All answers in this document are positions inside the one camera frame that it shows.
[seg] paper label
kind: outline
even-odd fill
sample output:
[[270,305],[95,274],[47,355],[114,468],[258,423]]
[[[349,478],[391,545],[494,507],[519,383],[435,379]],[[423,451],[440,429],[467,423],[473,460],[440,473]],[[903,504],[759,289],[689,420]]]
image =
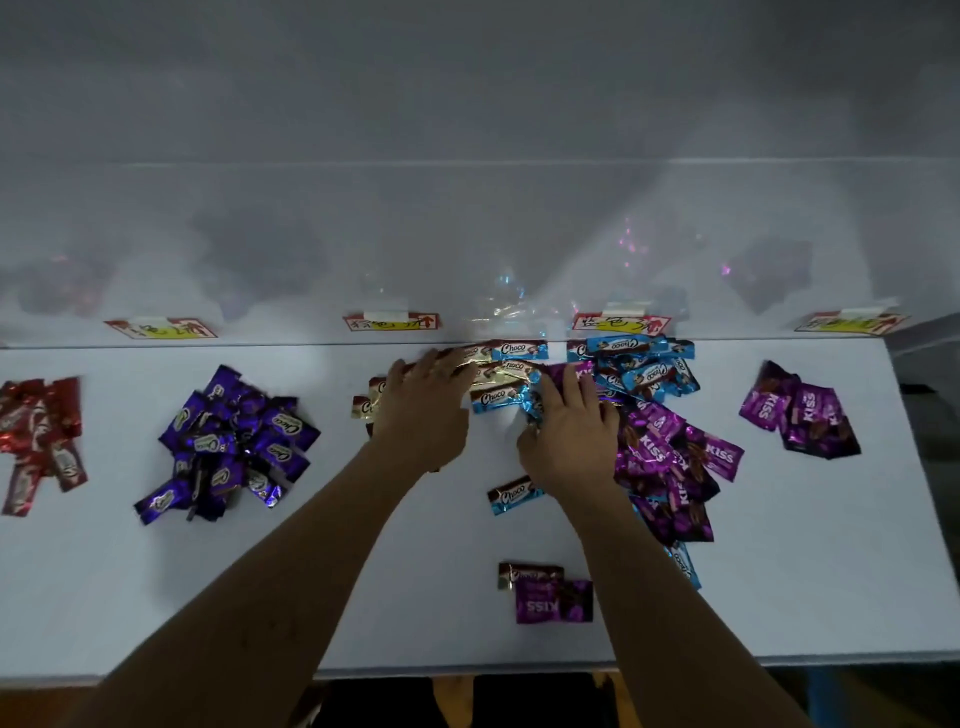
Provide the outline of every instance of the paper label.
[[372,321],[362,313],[344,316],[344,321],[351,331],[414,331],[440,328],[440,314],[416,313],[407,314],[406,321]]
[[642,333],[657,336],[670,323],[669,316],[611,316],[603,313],[578,313],[573,317],[576,330]]
[[852,317],[844,311],[819,311],[810,316],[805,324],[795,331],[821,331],[824,333],[866,333],[882,336],[906,321],[909,316],[901,313],[881,313],[870,317]]
[[164,319],[139,316],[132,319],[104,321],[131,339],[215,339],[217,334],[200,319]]

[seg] hand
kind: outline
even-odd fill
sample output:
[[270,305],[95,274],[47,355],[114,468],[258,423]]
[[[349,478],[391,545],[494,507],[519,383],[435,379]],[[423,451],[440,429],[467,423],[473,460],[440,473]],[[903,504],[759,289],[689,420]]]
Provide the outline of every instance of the hand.
[[459,350],[438,358],[431,349],[407,376],[403,359],[387,374],[371,445],[385,449],[393,461],[411,465],[417,477],[446,465],[467,443],[469,412],[460,401],[477,367],[469,364],[454,373],[462,363]]
[[540,430],[527,427],[516,441],[530,479],[559,500],[612,484],[620,416],[609,402],[600,407],[593,377],[578,384],[571,364],[564,369],[564,395],[543,376],[540,396]]

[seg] white table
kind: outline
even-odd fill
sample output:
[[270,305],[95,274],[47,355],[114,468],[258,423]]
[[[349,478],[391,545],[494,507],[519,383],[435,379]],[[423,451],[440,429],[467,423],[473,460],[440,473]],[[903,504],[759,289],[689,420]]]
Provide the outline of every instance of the white table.
[[[563,356],[563,346],[551,353]],[[233,559],[317,492],[366,440],[350,397],[410,346],[172,347],[0,352],[3,376],[81,375],[90,482],[45,481],[26,519],[0,518],[0,680],[81,682],[109,672]],[[786,452],[737,416],[763,358],[835,387],[863,447],[827,462]],[[251,494],[216,523],[182,512],[140,525],[131,506],[171,468],[156,441],[217,365],[301,397],[323,435],[313,466],[268,511]],[[765,664],[940,659],[960,653],[960,598],[883,343],[701,341],[703,390],[668,403],[746,450],[708,510],[715,544],[690,554],[703,596]],[[494,517],[491,486],[521,474],[515,408],[474,416],[467,450],[403,501],[350,599],[321,674],[598,667],[594,624],[518,626],[495,584],[504,558],[587,576],[549,497]],[[12,457],[0,457],[6,483]],[[318,573],[318,580],[324,575]]]

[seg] finger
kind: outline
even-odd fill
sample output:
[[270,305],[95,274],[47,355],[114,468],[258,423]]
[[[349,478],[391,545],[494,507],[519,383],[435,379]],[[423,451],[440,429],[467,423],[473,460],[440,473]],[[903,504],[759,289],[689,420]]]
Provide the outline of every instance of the finger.
[[612,402],[603,403],[603,424],[607,431],[616,437],[617,430],[620,429],[620,411]]
[[387,373],[387,386],[384,387],[384,392],[392,392],[403,383],[403,367],[406,365],[403,359],[398,359],[393,363]]
[[575,364],[567,364],[564,367],[564,401],[566,406],[572,409],[584,408],[584,396],[580,394],[580,386],[577,384]]
[[540,378],[540,398],[543,400],[543,415],[549,416],[551,411],[564,408],[564,398],[557,391],[557,385],[549,376]]
[[453,383],[459,397],[462,397],[469,391],[470,385],[473,384],[473,381],[476,379],[477,370],[479,369],[476,364],[467,364],[466,367],[454,375]]
[[426,354],[423,355],[422,359],[417,362],[417,365],[414,367],[413,371],[410,373],[412,377],[423,378],[430,374],[430,371],[433,369],[434,362],[437,361],[437,350],[431,349]]
[[591,415],[599,417],[600,401],[597,399],[597,385],[593,383],[593,377],[589,372],[580,377],[580,394],[584,398],[584,408]]
[[459,367],[464,363],[464,350],[462,349],[450,349],[447,350],[443,355],[437,356],[437,362],[433,365],[433,374],[446,379],[451,374],[453,370]]
[[520,436],[516,438],[516,449],[520,453],[521,461],[523,456],[532,452],[536,445],[537,445],[537,429],[532,425],[528,425],[527,428],[520,433]]

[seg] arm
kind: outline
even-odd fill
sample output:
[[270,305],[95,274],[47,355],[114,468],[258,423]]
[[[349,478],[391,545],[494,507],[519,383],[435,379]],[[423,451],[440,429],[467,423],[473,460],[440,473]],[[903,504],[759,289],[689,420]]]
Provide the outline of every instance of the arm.
[[619,415],[589,376],[544,377],[543,426],[517,442],[584,545],[613,652],[648,728],[809,727],[800,707],[696,593],[613,480]]
[[474,368],[430,352],[390,370],[373,438],[333,480],[140,645],[70,726],[282,725],[380,530],[467,439]]

